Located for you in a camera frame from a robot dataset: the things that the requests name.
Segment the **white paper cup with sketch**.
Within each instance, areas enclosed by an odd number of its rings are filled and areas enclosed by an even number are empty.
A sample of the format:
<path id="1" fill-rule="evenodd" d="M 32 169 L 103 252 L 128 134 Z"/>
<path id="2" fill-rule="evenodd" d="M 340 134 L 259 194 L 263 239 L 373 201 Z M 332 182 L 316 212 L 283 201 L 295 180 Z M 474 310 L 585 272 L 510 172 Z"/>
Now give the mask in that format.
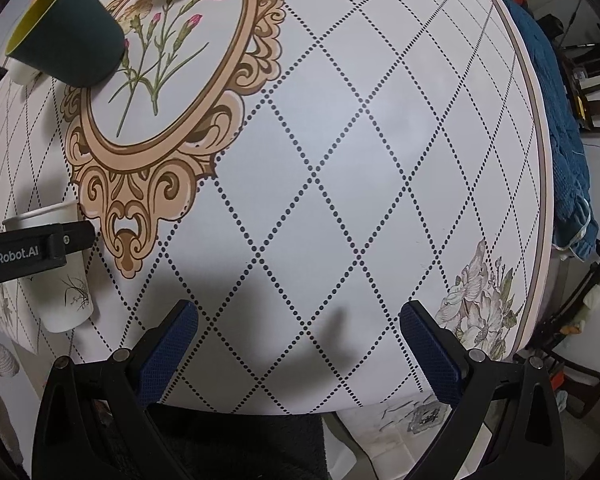
<path id="1" fill-rule="evenodd" d="M 79 220 L 76 200 L 46 206 L 3 221 L 7 231 Z M 82 249 L 67 256 L 61 268 L 22 278 L 19 284 L 35 313 L 50 333 L 68 332 L 93 313 Z"/>

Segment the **plain white paper cup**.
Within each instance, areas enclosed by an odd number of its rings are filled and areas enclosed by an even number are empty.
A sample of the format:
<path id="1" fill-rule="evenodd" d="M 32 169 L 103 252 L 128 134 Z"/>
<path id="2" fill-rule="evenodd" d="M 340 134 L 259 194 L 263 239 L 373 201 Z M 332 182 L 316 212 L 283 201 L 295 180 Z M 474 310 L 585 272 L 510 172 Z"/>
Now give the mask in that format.
<path id="1" fill-rule="evenodd" d="M 31 67 L 15 58 L 7 59 L 7 75 L 9 79 L 18 86 L 26 86 L 41 73 L 37 68 Z"/>

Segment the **dark green yellow-lined cup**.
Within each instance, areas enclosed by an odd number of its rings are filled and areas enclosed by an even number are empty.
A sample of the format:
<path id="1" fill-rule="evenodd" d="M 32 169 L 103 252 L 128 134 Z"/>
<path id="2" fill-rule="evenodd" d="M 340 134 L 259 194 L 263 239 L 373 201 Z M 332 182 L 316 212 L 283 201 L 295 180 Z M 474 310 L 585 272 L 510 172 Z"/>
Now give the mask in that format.
<path id="1" fill-rule="evenodd" d="M 124 32 L 99 0 L 34 0 L 5 54 L 68 86 L 88 88 L 114 73 L 124 52 Z"/>

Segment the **blue quilted blanket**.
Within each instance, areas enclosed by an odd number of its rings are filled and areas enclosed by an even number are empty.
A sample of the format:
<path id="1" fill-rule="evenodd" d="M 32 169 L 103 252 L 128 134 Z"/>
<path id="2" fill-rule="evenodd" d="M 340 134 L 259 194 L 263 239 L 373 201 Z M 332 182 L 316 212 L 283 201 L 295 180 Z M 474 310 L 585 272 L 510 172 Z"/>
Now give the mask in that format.
<path id="1" fill-rule="evenodd" d="M 576 118 L 566 96 L 550 40 L 514 0 L 503 0 L 530 56 L 542 91 L 554 177 L 553 246 L 584 261 L 596 246 L 598 223 L 590 194 L 590 172 Z"/>

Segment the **floral diamond pattern tablecloth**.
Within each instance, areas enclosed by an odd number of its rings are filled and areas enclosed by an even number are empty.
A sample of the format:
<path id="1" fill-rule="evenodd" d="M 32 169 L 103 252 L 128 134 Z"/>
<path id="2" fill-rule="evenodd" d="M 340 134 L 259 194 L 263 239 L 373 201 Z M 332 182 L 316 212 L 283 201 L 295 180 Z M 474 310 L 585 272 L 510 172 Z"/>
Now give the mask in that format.
<path id="1" fill-rule="evenodd" d="M 0 82 L 0 231 L 78 202 L 94 311 L 50 333 L 19 282 L 0 331 L 44 362 L 200 333 L 166 403 L 332 412 L 426 380 L 420 301 L 506 359 L 550 252 L 538 84 L 503 0 L 99 0 L 128 52 L 99 86 Z"/>

